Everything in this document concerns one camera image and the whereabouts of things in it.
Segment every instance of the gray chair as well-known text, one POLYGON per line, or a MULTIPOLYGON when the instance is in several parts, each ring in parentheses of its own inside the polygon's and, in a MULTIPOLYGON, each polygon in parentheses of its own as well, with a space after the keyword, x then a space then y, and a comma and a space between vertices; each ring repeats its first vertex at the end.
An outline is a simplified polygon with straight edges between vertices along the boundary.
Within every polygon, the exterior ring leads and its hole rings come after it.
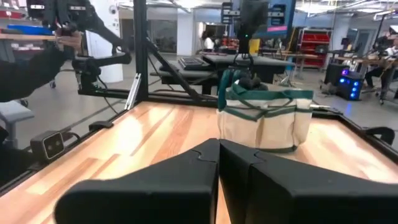
POLYGON ((5 141, 6 146, 13 148, 18 147, 16 124, 33 117, 34 114, 30 109, 22 106, 16 101, 0 103, 0 120, 5 122, 6 130, 9 133, 5 141))

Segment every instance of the person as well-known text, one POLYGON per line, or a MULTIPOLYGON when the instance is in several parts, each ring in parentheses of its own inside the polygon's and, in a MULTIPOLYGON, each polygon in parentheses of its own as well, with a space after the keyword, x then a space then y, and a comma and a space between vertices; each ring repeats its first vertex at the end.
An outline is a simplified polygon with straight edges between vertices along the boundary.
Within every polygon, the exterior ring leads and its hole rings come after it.
POLYGON ((212 30, 208 30, 205 32, 204 35, 202 35, 202 40, 203 40, 203 51, 205 52, 211 52, 214 49, 214 42, 211 39, 211 37, 214 36, 214 32, 212 30))
POLYGON ((55 78, 67 61, 64 46, 80 50, 81 34, 60 36, 56 32, 56 44, 33 56, 27 63, 0 61, 0 103, 25 98, 33 91, 55 78))
MULTIPOLYGON (((389 61, 392 60, 391 57, 395 56, 395 55, 398 56, 398 38, 394 39, 394 45, 392 47, 387 48, 385 50, 385 53, 387 55, 384 58, 387 60, 386 65, 389 65, 389 61)), ((380 77, 382 75, 381 88, 384 88, 387 85, 388 75, 384 75, 384 74, 390 74, 391 68, 387 68, 385 71, 384 70, 385 70, 385 67, 380 66, 380 67, 377 67, 365 74, 365 80, 366 80, 366 83, 368 84, 366 88, 368 90, 371 90, 374 88, 372 77, 380 77)))

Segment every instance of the metal pole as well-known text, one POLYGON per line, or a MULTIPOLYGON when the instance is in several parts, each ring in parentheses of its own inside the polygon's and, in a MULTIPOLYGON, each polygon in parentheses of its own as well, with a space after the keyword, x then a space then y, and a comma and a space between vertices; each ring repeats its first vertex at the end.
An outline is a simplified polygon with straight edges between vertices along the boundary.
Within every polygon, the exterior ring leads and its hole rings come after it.
POLYGON ((379 38, 381 26, 383 25, 384 18, 385 18, 386 15, 387 15, 387 14, 385 14, 385 15, 383 15, 383 16, 381 17, 381 21, 380 21, 380 24, 379 24, 379 29, 377 30, 377 34, 376 34, 376 38, 374 39, 373 46, 375 46, 375 44, 376 44, 376 42, 377 42, 377 38, 379 38))
POLYGON ((137 101, 148 98, 148 51, 147 38, 147 6, 144 0, 134 0, 134 48, 136 59, 135 73, 141 74, 137 101))

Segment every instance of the white pillar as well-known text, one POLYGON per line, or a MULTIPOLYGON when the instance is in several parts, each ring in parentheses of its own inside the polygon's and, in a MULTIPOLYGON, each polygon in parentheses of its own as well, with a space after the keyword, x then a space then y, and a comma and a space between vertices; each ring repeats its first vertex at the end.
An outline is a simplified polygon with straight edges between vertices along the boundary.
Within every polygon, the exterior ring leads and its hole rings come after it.
MULTIPOLYGON (((117 36, 120 34, 119 12, 116 9, 117 0, 90 0, 95 7, 97 15, 104 21, 105 26, 114 32, 117 36), (112 14, 111 9, 116 9, 116 13, 112 14)), ((93 57, 111 56, 112 44, 104 40, 98 34, 86 32, 88 53, 93 57)), ((101 67, 101 79, 106 83, 123 81, 123 66, 110 65, 101 67)))
POLYGON ((193 12, 177 11, 177 55, 191 56, 194 54, 195 20, 193 12))
POLYGON ((351 17, 336 16, 335 26, 331 35, 331 50, 341 50, 343 48, 341 39, 347 37, 350 20, 351 17))

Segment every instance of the black bracket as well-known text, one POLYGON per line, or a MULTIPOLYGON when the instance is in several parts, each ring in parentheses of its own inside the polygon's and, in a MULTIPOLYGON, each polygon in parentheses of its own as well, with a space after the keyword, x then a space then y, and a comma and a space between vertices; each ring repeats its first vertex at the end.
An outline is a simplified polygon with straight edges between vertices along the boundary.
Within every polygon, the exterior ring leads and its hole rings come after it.
POLYGON ((113 123, 109 121, 96 121, 88 126, 89 131, 99 131, 103 128, 109 129, 113 127, 113 123))
POLYGON ((396 137, 395 131, 387 127, 364 128, 363 131, 367 135, 380 134, 380 139, 389 145, 392 145, 396 137))

